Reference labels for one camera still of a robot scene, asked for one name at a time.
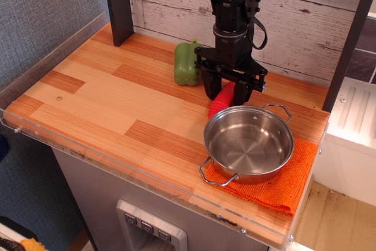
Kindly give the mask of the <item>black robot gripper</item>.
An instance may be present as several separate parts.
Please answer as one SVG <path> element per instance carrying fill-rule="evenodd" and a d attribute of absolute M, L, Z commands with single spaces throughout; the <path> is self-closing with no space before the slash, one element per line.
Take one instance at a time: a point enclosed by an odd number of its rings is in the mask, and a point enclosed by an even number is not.
<path fill-rule="evenodd" d="M 213 26 L 214 48 L 196 48 L 195 67 L 200 71 L 206 95 L 213 100 L 221 92 L 221 80 L 235 82 L 233 105 L 244 105 L 249 101 L 253 90 L 262 92 L 266 88 L 266 68 L 251 56 L 253 49 L 263 49 L 268 37 L 260 46 L 253 42 L 254 27 L 266 30 L 261 23 L 243 24 L 238 30 L 228 32 Z"/>

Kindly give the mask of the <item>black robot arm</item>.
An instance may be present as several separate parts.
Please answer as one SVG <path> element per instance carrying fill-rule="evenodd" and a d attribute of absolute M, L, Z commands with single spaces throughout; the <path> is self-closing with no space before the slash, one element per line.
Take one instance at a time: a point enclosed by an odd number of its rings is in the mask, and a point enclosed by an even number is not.
<path fill-rule="evenodd" d="M 252 91 L 266 88 L 267 69 L 251 56 L 263 49 L 267 40 L 254 43 L 254 27 L 265 27 L 255 17 L 261 0 L 211 0 L 215 23 L 213 48 L 197 47 L 195 67 L 200 71 L 206 95 L 215 99 L 222 90 L 222 80 L 234 82 L 234 105 L 243 105 Z"/>

